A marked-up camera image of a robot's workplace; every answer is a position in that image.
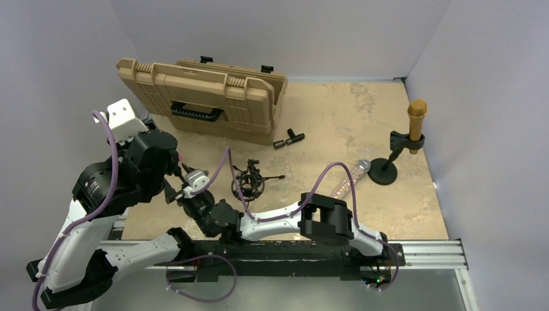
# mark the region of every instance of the plastic case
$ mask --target plastic case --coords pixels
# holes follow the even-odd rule
[[[169,65],[123,58],[117,68],[143,106],[178,130],[273,143],[284,75],[194,60]]]

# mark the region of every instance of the round stand base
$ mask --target round stand base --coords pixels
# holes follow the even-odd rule
[[[374,183],[377,183],[378,185],[390,185],[396,180],[396,176],[398,174],[396,167],[393,163],[389,165],[386,171],[382,171],[381,167],[387,163],[387,159],[374,159],[370,164],[372,165],[370,167],[370,170],[368,171],[368,175],[372,179]]]

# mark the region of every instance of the microphone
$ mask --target microphone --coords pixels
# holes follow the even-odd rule
[[[408,107],[408,117],[410,118],[411,141],[420,141],[421,128],[423,127],[423,118],[427,115],[427,103],[420,98],[412,100]],[[417,154],[417,150],[410,150],[411,154]]]

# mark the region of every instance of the black connector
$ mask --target black connector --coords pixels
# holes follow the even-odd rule
[[[286,139],[285,141],[284,140],[275,141],[273,143],[274,149],[280,149],[284,146],[291,145],[293,143],[297,143],[298,141],[302,141],[303,139],[305,139],[305,134],[304,133],[295,135],[294,131],[291,128],[289,128],[287,132],[288,132],[288,135],[290,136],[290,138]]]

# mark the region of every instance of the gray wall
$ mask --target gray wall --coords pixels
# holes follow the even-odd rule
[[[0,308],[30,310],[25,265],[82,169],[110,155],[91,110],[129,96],[115,64],[135,52],[108,1],[2,1],[0,42]]]
[[[450,0],[111,0],[142,62],[207,55],[297,80],[407,76]]]
[[[549,3],[453,1],[407,80],[482,310],[549,306]]]

